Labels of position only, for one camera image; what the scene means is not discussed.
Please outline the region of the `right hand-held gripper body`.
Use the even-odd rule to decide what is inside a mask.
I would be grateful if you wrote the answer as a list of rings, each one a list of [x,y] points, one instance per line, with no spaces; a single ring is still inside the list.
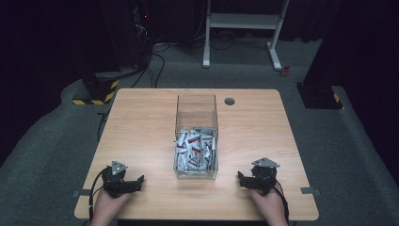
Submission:
[[[251,188],[258,189],[266,195],[277,183],[277,168],[279,164],[267,157],[252,162],[253,168]]]

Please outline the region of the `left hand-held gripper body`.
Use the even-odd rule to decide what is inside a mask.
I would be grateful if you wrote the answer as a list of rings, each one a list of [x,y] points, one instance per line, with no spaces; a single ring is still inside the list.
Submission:
[[[131,182],[124,180],[127,168],[127,165],[117,160],[112,160],[111,165],[103,170],[103,189],[111,197],[118,198],[120,195],[126,194],[124,192],[124,185]]]

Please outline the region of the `person's left hand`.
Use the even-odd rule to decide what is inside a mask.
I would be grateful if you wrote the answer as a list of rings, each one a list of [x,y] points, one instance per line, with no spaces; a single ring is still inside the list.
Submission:
[[[118,198],[113,198],[101,189],[94,205],[90,226],[110,226],[130,198],[130,194],[123,194]]]

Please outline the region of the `person's right hand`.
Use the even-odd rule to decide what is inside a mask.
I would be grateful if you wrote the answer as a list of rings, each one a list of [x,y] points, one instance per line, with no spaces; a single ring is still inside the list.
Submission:
[[[279,186],[275,186],[264,196],[257,190],[251,189],[249,191],[252,200],[268,226],[288,226],[280,193]]]

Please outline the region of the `pile of small white packets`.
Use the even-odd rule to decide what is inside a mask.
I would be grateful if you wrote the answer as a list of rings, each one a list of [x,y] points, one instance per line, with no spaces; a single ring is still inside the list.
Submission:
[[[206,127],[179,131],[174,142],[174,169],[215,170],[216,135],[215,129]]]

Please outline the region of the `clear plastic box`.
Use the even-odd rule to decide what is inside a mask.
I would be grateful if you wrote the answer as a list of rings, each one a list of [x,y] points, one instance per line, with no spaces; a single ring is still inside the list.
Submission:
[[[177,99],[173,169],[179,180],[214,180],[218,171],[218,121],[214,94]]]

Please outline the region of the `black yellow striped stand base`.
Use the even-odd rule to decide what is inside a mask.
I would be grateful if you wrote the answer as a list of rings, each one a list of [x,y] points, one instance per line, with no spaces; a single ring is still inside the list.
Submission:
[[[72,97],[75,105],[107,105],[114,97],[119,79],[98,78],[93,73],[82,78],[82,83]]]

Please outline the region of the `dark equipment rack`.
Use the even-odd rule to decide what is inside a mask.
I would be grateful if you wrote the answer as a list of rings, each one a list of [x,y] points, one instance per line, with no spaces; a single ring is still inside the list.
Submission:
[[[148,65],[153,47],[153,26],[149,0],[132,0],[133,24],[138,45],[139,66]]]

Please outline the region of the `white metal stand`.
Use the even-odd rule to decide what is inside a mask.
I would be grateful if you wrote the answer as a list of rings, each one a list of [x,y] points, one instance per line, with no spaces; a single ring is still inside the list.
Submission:
[[[212,28],[237,28],[237,29],[260,29],[273,30],[273,39],[266,44],[267,51],[271,57],[273,67],[276,71],[281,71],[283,67],[280,64],[276,45],[279,39],[286,11],[290,0],[283,0],[279,14],[241,14],[241,13],[214,13],[211,10],[212,0],[207,0],[205,41],[203,49],[202,67],[209,68],[211,65],[210,53],[210,34]]]

